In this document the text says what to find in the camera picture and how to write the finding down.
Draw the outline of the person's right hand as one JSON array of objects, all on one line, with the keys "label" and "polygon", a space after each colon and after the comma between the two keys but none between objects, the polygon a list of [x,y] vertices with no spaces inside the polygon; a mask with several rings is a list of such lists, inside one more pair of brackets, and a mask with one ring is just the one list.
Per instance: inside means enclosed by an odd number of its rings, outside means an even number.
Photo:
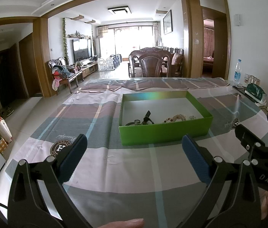
[{"label": "person's right hand", "polygon": [[261,195],[261,220],[268,215],[268,191],[264,191]]}]

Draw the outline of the person's left hand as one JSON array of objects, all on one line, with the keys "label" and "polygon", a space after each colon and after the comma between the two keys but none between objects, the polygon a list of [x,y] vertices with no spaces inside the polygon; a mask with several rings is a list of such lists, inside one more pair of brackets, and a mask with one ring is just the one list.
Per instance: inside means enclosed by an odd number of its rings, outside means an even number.
[{"label": "person's left hand", "polygon": [[115,221],[102,225],[99,228],[143,228],[145,225],[144,219],[133,219],[128,221]]}]

